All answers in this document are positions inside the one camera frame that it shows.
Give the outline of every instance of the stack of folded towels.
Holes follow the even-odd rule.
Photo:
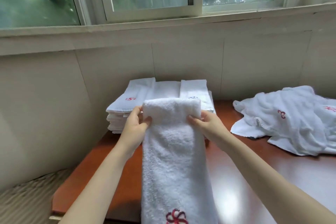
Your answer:
[[[107,107],[108,129],[120,134],[129,113],[145,100],[158,98],[200,99],[201,109],[215,113],[211,91],[206,80],[182,80],[180,82],[156,82],[155,78],[131,80],[127,89],[116,101]]]

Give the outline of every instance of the hand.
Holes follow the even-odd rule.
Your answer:
[[[200,129],[206,138],[217,145],[223,141],[223,138],[231,134],[216,114],[202,110],[201,118],[202,120],[199,120],[188,116],[187,120],[190,124]]]
[[[145,137],[145,132],[152,122],[151,117],[147,117],[144,121],[142,121],[142,114],[140,113],[141,110],[142,106],[134,107],[133,111],[127,118],[124,130],[118,141],[118,145],[126,151],[126,154],[129,154],[129,158],[141,144]]]

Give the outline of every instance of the reddish-brown tabletop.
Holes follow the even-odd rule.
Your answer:
[[[232,102],[215,102],[217,115],[227,128],[241,118]],[[107,132],[98,145],[78,165],[56,191],[52,212],[63,215],[84,189],[100,163],[114,147],[117,135]],[[310,196],[336,213],[336,157],[298,157],[267,143],[267,139],[252,141],[237,136],[262,159]],[[220,223],[259,224],[275,223],[267,209],[254,194],[231,159],[213,143],[206,149],[213,195]],[[140,222],[141,211],[140,146],[126,163],[118,188],[106,218],[125,222]]]

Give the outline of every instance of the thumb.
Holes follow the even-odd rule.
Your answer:
[[[194,126],[199,127],[199,128],[202,128],[204,126],[204,123],[205,123],[204,121],[201,121],[201,120],[199,120],[197,118],[194,118],[190,115],[187,116],[187,120],[191,125],[194,125]]]
[[[147,128],[151,125],[152,123],[152,117],[148,116],[146,119],[143,120],[143,122],[139,125],[144,131],[147,130]]]

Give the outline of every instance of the forearm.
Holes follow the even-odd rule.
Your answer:
[[[230,156],[277,223],[336,223],[332,212],[290,184],[233,135],[223,135],[219,147]]]
[[[118,144],[107,155],[60,224],[103,223],[128,154]]]

